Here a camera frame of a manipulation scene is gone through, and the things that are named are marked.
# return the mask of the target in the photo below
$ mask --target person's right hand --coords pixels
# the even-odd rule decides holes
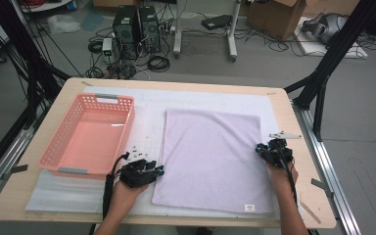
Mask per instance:
[[[280,194],[292,194],[291,184],[288,179],[288,173],[284,168],[279,168],[272,164],[266,163],[267,167],[271,171],[271,183],[273,185],[274,191],[279,196]],[[294,182],[298,180],[298,172],[293,164],[288,164],[288,168],[291,170]]]

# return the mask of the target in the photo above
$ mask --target person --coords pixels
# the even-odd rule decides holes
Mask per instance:
[[[280,230],[282,235],[308,234],[304,221],[295,204],[290,182],[286,170],[267,164],[271,172],[271,183],[277,195],[280,209]],[[295,183],[298,180],[298,172],[289,164]],[[145,191],[148,185],[140,188],[129,188],[122,182],[115,184],[112,202],[109,212],[103,222],[94,232],[95,235],[113,235],[116,233],[121,221],[132,209],[136,198]]]

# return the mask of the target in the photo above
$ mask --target white stand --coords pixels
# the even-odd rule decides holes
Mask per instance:
[[[236,5],[234,7],[233,21],[231,22],[231,27],[227,31],[228,46],[230,48],[230,59],[232,62],[237,60],[237,49],[234,38],[234,32],[236,30],[237,18],[239,16],[241,6],[241,0],[236,0]],[[175,39],[173,41],[173,55],[176,59],[181,53],[181,39],[182,39],[182,27],[181,27],[181,15],[182,15],[182,4],[179,4],[179,0],[176,0],[176,27],[175,27]]]

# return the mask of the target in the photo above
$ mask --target person's right arm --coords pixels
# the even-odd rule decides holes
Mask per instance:
[[[307,235],[304,221],[295,204],[286,170],[270,164],[267,167],[271,171],[271,182],[277,195],[277,202],[279,203],[282,235]],[[292,167],[291,171],[296,183],[298,172],[294,167]]]

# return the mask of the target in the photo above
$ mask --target wooden tabletop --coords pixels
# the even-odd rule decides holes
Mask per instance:
[[[28,170],[14,173],[0,193],[0,220],[14,221],[69,221],[101,222],[102,216],[96,213],[82,212],[37,212],[26,211],[25,206],[35,188],[41,169],[37,165],[39,157],[50,142],[58,125],[68,110],[76,94],[86,86],[107,86],[122,88],[218,92],[267,96],[276,116],[279,130],[302,134],[295,113],[286,92],[281,88],[210,85],[179,82],[155,82],[134,80],[107,80],[92,78],[71,78],[64,85],[54,105],[41,123],[35,136],[26,149],[19,165],[28,165]],[[333,228],[335,216],[325,192],[312,185],[311,179],[319,179],[309,149],[304,139],[289,139],[288,147],[293,149],[296,169],[299,172],[297,193],[304,209],[304,221],[308,228]],[[158,215],[129,215],[123,223],[164,224],[185,226],[255,226],[278,227],[280,221],[273,218],[213,218],[213,217],[176,217]]]

